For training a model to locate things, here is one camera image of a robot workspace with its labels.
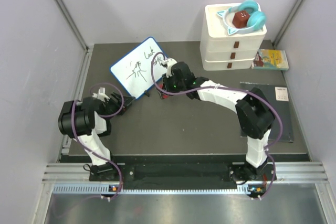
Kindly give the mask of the blue framed whiteboard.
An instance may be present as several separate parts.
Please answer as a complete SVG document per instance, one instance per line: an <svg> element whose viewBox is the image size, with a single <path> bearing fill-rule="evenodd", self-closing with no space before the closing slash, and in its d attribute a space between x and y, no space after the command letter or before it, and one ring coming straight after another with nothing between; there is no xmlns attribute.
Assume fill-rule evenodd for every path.
<svg viewBox="0 0 336 224"><path fill-rule="evenodd" d="M110 71L125 90L138 99L166 73L161 66L164 56L154 56L162 51L156 40L149 37L114 63Z"/></svg>

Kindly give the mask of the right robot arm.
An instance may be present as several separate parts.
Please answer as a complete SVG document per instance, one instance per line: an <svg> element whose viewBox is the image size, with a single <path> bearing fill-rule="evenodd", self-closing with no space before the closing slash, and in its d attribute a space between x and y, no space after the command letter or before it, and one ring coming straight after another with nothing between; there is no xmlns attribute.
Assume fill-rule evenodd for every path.
<svg viewBox="0 0 336 224"><path fill-rule="evenodd" d="M160 96L185 94L190 99L211 102L225 107L238 116L241 131L247 136L244 166L236 172L237 180L256 180L264 174L267 163L265 146L268 144L275 116L263 102L266 97L257 88L249 93L227 90L223 85L205 77L195 77L188 65L174 59L164 60Z"/></svg>

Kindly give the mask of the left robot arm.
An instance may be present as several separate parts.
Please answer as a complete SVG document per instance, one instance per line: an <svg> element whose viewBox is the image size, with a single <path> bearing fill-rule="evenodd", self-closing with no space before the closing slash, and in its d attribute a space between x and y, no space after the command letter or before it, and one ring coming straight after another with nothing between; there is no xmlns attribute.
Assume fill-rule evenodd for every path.
<svg viewBox="0 0 336 224"><path fill-rule="evenodd" d="M81 144L91 158L92 164L83 166L90 173L90 181L120 178L118 166L111 163L113 155L100 138L111 134L111 118L123 115L134 100L135 97L115 92L108 96L105 89L101 88L80 102L73 100L63 104L58 117L58 128L63 135Z"/></svg>

